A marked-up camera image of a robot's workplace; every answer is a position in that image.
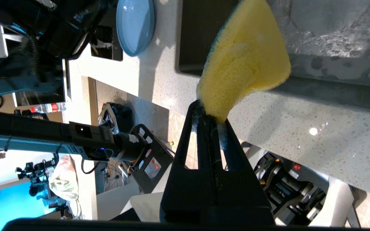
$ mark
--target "sink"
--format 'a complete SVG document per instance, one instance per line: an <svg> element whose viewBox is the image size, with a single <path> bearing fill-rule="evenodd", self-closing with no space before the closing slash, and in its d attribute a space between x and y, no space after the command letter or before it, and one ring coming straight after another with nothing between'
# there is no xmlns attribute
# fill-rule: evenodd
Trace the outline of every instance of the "sink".
<svg viewBox="0 0 370 231"><path fill-rule="evenodd" d="M179 72L201 76L211 44L238 3L183 1ZM272 91L370 109L370 0L267 3L292 65L288 80Z"/></svg>

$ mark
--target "floor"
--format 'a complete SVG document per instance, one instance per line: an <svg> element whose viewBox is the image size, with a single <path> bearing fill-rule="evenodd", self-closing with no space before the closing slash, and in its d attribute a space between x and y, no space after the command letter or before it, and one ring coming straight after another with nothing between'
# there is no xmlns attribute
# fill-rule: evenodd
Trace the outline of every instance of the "floor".
<svg viewBox="0 0 370 231"><path fill-rule="evenodd" d="M98 113L106 102L115 102L131 107L134 123L145 124L155 135L159 136L175 152L181 137L181 131L185 122L185 116L166 108L160 107L142 98L138 98L117 88L96 82ZM185 165L190 169L198 168L196 133L191 133L189 141L188 156ZM106 184L107 189L116 185ZM362 228L370 228L370 193L358 206L357 214Z"/></svg>

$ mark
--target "plate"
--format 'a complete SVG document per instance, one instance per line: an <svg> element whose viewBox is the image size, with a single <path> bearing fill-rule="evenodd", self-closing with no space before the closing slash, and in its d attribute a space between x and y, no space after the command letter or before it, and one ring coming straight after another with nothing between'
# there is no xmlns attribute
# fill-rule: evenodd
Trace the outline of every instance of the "plate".
<svg viewBox="0 0 370 231"><path fill-rule="evenodd" d="M116 31L122 50L131 57L145 51L155 27L152 0L119 0L116 9Z"/></svg>

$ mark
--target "water bottle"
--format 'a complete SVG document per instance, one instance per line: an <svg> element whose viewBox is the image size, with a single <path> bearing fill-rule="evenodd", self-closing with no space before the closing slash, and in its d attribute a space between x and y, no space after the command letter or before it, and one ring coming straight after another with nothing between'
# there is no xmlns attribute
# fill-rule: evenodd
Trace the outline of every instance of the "water bottle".
<svg viewBox="0 0 370 231"><path fill-rule="evenodd" d="M38 112L38 113L50 113L50 112L57 112L57 111L65 111L66 104L65 102L61 103L52 103L52 104L40 104L36 107L32 107L31 112Z"/></svg>

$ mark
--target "yellow sponge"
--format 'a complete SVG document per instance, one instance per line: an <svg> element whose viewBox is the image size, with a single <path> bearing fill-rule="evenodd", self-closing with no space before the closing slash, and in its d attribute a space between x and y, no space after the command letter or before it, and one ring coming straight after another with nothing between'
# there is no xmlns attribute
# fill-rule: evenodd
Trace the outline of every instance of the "yellow sponge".
<svg viewBox="0 0 370 231"><path fill-rule="evenodd" d="M197 88L206 113L226 120L251 92L283 83L291 72L285 43L265 0L244 0L217 35Z"/></svg>

